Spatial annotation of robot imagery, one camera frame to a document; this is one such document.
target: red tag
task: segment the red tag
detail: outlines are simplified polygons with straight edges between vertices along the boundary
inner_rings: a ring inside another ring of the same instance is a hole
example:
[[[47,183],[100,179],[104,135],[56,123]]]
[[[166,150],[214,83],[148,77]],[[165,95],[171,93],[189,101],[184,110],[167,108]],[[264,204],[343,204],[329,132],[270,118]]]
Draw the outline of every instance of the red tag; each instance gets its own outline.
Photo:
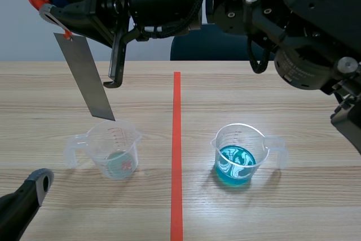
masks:
[[[64,38],[70,40],[73,36],[73,33],[65,29]]]
[[[51,4],[49,0],[29,0],[29,2],[37,10],[40,10],[44,4]]]

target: measuring cup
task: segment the measuring cup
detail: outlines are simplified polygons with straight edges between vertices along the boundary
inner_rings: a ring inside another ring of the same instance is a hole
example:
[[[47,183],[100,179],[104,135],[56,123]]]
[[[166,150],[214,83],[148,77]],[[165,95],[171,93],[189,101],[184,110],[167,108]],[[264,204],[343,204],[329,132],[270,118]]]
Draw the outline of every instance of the measuring cup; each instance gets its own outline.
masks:
[[[83,149],[102,173],[124,179],[138,166],[137,142],[142,135],[126,121],[103,121],[86,134],[68,140],[64,157],[68,168],[77,166],[76,151]]]
[[[270,152],[278,152],[279,169],[288,160],[285,141],[279,137],[265,137],[247,124],[229,124],[221,128],[210,143],[215,148],[215,170],[229,185],[247,183]]]

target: measuring cup handle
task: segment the measuring cup handle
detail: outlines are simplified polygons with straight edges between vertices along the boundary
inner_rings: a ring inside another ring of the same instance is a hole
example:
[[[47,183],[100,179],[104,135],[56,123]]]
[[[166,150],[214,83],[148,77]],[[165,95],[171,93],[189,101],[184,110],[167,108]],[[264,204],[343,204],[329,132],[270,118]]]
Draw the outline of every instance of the measuring cup handle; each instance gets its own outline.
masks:
[[[265,137],[263,146],[268,148],[270,152],[277,152],[277,168],[285,169],[288,161],[288,150],[285,147],[286,143],[280,137]]]
[[[64,149],[64,158],[69,169],[74,169],[78,165],[76,151],[86,146],[86,134],[74,135],[68,139],[67,146]]]

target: wooden table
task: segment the wooden table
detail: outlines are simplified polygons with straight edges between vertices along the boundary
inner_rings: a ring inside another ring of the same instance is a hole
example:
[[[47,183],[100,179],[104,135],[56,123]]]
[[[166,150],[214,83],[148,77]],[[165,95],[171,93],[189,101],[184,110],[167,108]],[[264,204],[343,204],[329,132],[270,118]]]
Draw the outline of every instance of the wooden table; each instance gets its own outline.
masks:
[[[103,80],[108,65],[98,63]],[[115,117],[143,133],[140,163],[130,179],[111,181],[85,155],[65,167],[66,139],[100,122],[65,62],[0,63],[0,195],[35,169],[55,173],[22,241],[170,240],[174,71],[185,241],[361,240],[361,157],[330,124],[335,98],[295,89],[270,66],[255,75],[248,62],[126,63],[124,85],[106,92]],[[271,156],[244,189],[220,185],[209,142],[232,122],[286,139],[288,169],[275,170]]]

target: plastic measuring cup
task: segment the plastic measuring cup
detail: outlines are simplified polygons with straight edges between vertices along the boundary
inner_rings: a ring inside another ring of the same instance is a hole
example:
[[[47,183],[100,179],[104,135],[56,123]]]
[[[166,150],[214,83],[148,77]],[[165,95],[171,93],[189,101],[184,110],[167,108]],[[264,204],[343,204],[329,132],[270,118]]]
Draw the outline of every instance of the plastic measuring cup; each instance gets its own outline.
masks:
[[[77,166],[76,151],[83,149],[102,173],[124,179],[138,166],[137,142],[142,135],[126,121],[103,121],[86,134],[72,136],[64,150],[68,168]]]
[[[215,148],[215,169],[219,178],[229,185],[247,183],[270,152],[278,152],[279,169],[288,160],[285,141],[279,137],[265,137],[247,124],[229,124],[221,128],[211,141]]]

